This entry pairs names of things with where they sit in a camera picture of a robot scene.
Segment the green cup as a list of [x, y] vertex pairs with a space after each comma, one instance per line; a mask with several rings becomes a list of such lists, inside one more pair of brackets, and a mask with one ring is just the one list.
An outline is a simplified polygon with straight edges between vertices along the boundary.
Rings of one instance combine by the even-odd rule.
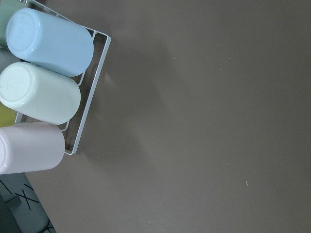
[[1, 0], [0, 1], [0, 46], [7, 47], [6, 28], [11, 16], [26, 5], [19, 0]]

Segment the pale pink cup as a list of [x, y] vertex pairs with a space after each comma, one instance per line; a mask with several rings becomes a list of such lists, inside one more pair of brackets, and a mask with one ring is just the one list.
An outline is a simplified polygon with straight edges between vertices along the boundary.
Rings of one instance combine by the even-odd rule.
[[1, 175], [52, 169], [64, 153], [64, 136], [55, 125], [21, 123], [0, 129]]

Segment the mint white cup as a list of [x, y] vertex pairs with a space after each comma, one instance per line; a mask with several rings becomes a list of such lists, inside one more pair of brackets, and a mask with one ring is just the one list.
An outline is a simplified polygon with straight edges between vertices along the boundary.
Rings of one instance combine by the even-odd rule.
[[0, 101], [19, 113], [61, 125], [80, 106], [81, 93], [71, 78], [26, 62], [16, 62], [0, 74]]

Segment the yellow cup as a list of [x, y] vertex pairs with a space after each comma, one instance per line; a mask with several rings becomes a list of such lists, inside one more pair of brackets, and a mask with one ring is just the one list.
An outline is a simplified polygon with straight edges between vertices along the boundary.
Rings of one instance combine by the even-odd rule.
[[13, 126], [15, 124], [16, 114], [15, 111], [0, 104], [0, 127]]

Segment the light blue cup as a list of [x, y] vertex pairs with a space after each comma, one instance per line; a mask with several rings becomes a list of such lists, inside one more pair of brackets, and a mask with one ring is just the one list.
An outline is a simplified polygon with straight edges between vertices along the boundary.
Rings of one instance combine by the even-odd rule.
[[6, 43], [16, 57], [68, 77], [86, 71], [94, 53], [86, 28], [30, 8], [9, 19]]

